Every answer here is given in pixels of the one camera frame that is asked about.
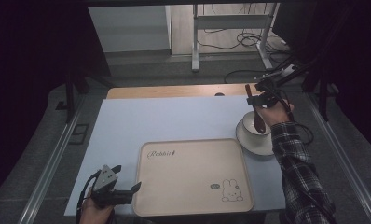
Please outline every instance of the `wall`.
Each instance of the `wall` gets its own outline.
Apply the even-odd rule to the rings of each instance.
[[[104,52],[169,49],[169,7],[92,7]]]

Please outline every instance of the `checkered shirt sleeve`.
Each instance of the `checkered shirt sleeve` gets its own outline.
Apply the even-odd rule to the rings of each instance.
[[[335,213],[335,206],[320,184],[316,168],[300,140],[295,124],[276,124],[271,127],[271,131],[273,152],[285,174],[282,177],[286,202],[284,221],[296,224],[329,223],[324,214],[299,190],[303,189],[325,207],[330,215]]]

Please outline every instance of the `wooden tray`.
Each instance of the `wooden tray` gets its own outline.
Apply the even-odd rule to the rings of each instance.
[[[133,209],[140,217],[247,212],[254,200],[235,139],[146,143]]]

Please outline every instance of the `wooden table edge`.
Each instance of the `wooden table edge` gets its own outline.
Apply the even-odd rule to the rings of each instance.
[[[247,95],[246,84],[248,83],[113,88],[107,93],[106,99],[215,96],[217,93]],[[259,93],[254,83],[250,83],[250,87],[253,94]]]

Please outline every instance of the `black cable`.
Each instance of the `black cable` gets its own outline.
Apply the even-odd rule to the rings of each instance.
[[[249,10],[247,11],[247,14],[250,14],[250,9],[252,9],[252,4],[249,4]]]
[[[243,14],[246,14],[246,7],[244,6],[244,4],[243,4],[243,7],[239,10],[238,14],[240,14],[242,10],[243,10]]]
[[[89,179],[87,180],[86,184],[84,185],[84,188],[83,190],[81,191],[80,193],[80,197],[78,198],[78,203],[77,203],[77,209],[76,209],[76,224],[80,223],[80,219],[81,219],[81,209],[82,209],[82,205],[83,205],[83,202],[84,202],[84,196],[86,194],[86,190],[87,190],[87,186],[89,185],[89,182],[93,179],[93,178],[96,178],[99,176],[99,173],[101,171],[99,170],[98,172],[96,172],[95,174],[91,175],[89,177]]]
[[[282,92],[284,94],[284,98],[287,101],[287,104],[288,105],[291,104],[290,98],[287,96],[287,93],[284,90],[280,90],[280,89],[276,89],[276,90],[279,91],[279,92]],[[314,141],[314,134],[313,134],[313,132],[311,131],[310,128],[308,128],[307,126],[305,126],[305,125],[303,125],[301,123],[298,123],[296,121],[294,121],[294,123],[295,123],[295,126],[301,127],[304,130],[305,134],[307,135],[308,141],[307,142],[302,142],[302,144],[305,147],[308,147]]]
[[[232,71],[232,72],[230,72],[230,73],[228,73],[224,76],[224,83],[228,84],[227,79],[230,75],[235,74],[235,73],[241,73],[241,72],[243,72],[243,73],[244,72],[266,73],[267,71],[258,71],[258,70],[236,70],[236,71]]]
[[[244,29],[243,29],[243,32],[242,33],[240,33],[240,34],[237,35],[236,39],[238,40],[238,43],[241,43],[244,47],[247,47],[247,48],[256,45],[257,42],[254,41],[254,39],[261,40],[261,38],[258,35],[255,35],[253,33],[244,32]],[[246,40],[246,39],[247,40],[252,40],[252,41],[254,41],[254,43],[252,43],[252,44],[245,44],[244,43],[244,40]]]
[[[271,52],[271,53],[269,53],[268,55],[269,55],[269,58],[273,61],[273,62],[275,62],[275,63],[282,63],[283,61],[278,61],[278,60],[276,60],[276,59],[274,59],[273,57],[272,57],[272,55],[275,55],[275,54],[287,54],[287,55],[292,55],[292,53],[291,52]]]
[[[213,9],[213,4],[212,4],[212,11],[214,12],[214,15],[215,15],[215,11],[214,11],[214,9]]]
[[[279,102],[281,102],[281,104],[283,105],[287,115],[288,115],[288,118],[290,121],[294,122],[294,115],[293,115],[293,112],[291,111],[291,108],[290,106],[284,102],[284,100],[281,98],[281,96],[279,96],[278,94],[276,94],[275,91],[271,90],[270,88],[268,88],[267,86],[261,86],[265,91],[269,92],[270,94],[272,94]]]
[[[112,223],[117,223],[117,220],[116,220],[116,213],[115,213],[115,210],[113,209],[106,221],[106,224],[112,224]]]
[[[280,63],[279,65],[276,66],[275,69],[273,69],[272,73],[275,72],[275,71],[279,71],[281,70],[282,68],[284,67],[287,67],[288,65],[290,65],[293,61],[295,61],[295,57],[294,55],[290,55],[286,60],[284,60],[282,63]]]
[[[206,34],[214,34],[214,33],[218,33],[218,32],[222,32],[222,31],[225,31],[226,29],[219,29],[219,30],[214,30],[214,31],[206,31],[206,29],[204,29],[203,31],[206,33]]]
[[[229,48],[223,48],[223,47],[219,47],[219,46],[215,46],[215,45],[207,45],[207,44],[201,44],[198,40],[197,42],[201,45],[201,46],[204,46],[204,47],[211,47],[211,48],[215,48],[215,49],[234,49],[236,48],[237,46],[239,46],[241,43],[238,43],[237,45],[233,46],[233,47],[229,47]]]
[[[271,54],[294,54],[295,51],[290,49],[266,49]]]
[[[274,52],[289,51],[289,50],[275,49],[275,48],[272,47],[272,45],[270,45],[270,43],[268,41],[267,41],[267,44],[266,44],[266,48],[272,49]]]

